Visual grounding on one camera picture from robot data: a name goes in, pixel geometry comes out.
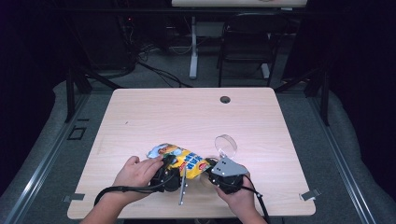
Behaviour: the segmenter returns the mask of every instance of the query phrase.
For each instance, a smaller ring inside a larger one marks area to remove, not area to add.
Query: wooden table
[[[172,0],[173,7],[305,7],[307,0]]]
[[[224,104],[220,97],[228,96]],[[111,186],[133,155],[142,160],[155,146],[171,143],[202,157],[217,156],[215,138],[230,135],[233,160],[251,172],[270,216],[309,216],[316,208],[299,194],[309,191],[274,91],[269,88],[116,90],[109,102],[67,215],[84,218],[96,195]],[[178,205],[179,190],[154,193],[129,204],[120,218],[234,217],[228,205],[200,178]]]

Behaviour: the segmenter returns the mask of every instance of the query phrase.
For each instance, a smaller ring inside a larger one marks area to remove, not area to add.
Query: chip bag
[[[148,153],[148,158],[156,158],[159,155],[163,155],[164,157],[175,155],[176,158],[173,160],[172,164],[169,165],[169,168],[178,168],[180,176],[183,176],[184,169],[187,169],[186,178],[188,179],[194,179],[210,167],[210,164],[197,154],[185,148],[168,143],[154,147]]]

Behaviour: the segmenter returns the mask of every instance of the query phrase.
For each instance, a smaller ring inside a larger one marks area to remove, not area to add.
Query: transparent container
[[[230,135],[222,134],[215,139],[215,147],[221,158],[228,157],[232,159],[237,150],[237,145]]]

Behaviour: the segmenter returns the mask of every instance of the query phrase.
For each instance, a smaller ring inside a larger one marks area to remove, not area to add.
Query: human hand
[[[113,186],[148,186],[151,178],[154,177],[155,173],[163,165],[162,159],[163,156],[159,156],[154,159],[140,161],[138,157],[132,156],[117,174]],[[133,203],[149,196],[149,194],[133,191],[114,191],[104,195],[104,197],[109,196],[111,196],[113,200],[117,200],[122,206],[126,206],[128,203]]]
[[[244,187],[253,189],[253,186],[247,177],[244,176],[243,182]],[[256,210],[253,192],[246,189],[240,189],[235,193],[226,194],[217,186],[215,186],[215,190],[242,223],[266,223],[260,213]]]

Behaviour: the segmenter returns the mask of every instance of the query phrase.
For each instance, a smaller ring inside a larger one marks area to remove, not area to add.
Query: black curtain
[[[86,55],[46,1],[0,5],[0,194],[20,170],[40,135],[70,64]]]
[[[361,159],[376,183],[396,200],[396,17],[393,9],[390,0],[309,0],[308,12],[349,11],[353,15],[326,20],[303,19],[284,78],[301,76],[320,67],[324,60],[329,60],[327,56],[331,57],[327,61],[331,62],[327,67],[330,88],[340,98],[355,128]]]
[[[396,24],[393,4],[375,2],[331,71],[331,89],[355,128],[361,159],[396,201]]]

